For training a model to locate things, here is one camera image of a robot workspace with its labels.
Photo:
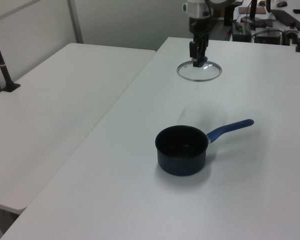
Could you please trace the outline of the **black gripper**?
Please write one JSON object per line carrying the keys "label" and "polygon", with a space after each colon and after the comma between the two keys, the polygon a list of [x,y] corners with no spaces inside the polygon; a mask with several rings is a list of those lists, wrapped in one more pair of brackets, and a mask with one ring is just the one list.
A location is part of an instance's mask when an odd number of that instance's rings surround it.
{"label": "black gripper", "polygon": [[189,43],[189,55],[194,67],[200,67],[200,61],[206,61],[206,49],[209,44],[209,37],[212,29],[212,18],[189,18],[189,31],[194,38],[202,37],[199,41],[199,47],[195,41]]}

